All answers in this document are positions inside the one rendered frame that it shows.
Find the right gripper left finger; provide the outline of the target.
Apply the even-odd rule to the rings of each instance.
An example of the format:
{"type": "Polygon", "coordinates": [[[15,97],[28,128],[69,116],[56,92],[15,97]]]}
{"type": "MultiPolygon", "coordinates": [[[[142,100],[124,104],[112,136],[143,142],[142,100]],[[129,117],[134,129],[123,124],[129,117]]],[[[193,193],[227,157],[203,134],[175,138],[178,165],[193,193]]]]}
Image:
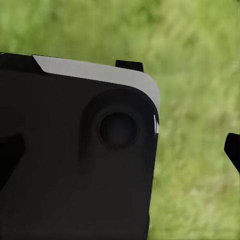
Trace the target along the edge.
{"type": "Polygon", "coordinates": [[[0,138],[0,193],[26,152],[22,133],[0,138]]]}

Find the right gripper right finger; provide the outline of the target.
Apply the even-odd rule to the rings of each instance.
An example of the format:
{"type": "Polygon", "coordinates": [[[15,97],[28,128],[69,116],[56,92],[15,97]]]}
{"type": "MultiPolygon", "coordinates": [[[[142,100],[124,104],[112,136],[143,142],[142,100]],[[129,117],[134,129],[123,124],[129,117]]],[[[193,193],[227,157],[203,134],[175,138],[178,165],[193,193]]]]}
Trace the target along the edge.
{"type": "Polygon", "coordinates": [[[240,173],[240,135],[228,133],[224,151],[240,173]]]}

